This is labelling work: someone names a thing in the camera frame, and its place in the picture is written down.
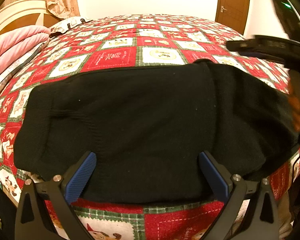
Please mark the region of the person right hand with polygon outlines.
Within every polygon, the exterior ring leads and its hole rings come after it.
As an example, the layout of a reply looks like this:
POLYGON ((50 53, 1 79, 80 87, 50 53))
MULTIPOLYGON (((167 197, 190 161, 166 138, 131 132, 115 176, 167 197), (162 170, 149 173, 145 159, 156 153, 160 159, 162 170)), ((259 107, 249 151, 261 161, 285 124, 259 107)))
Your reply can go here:
POLYGON ((295 96, 293 85, 288 83, 288 102, 292 108, 293 126, 297 132, 300 132, 300 100, 295 96))

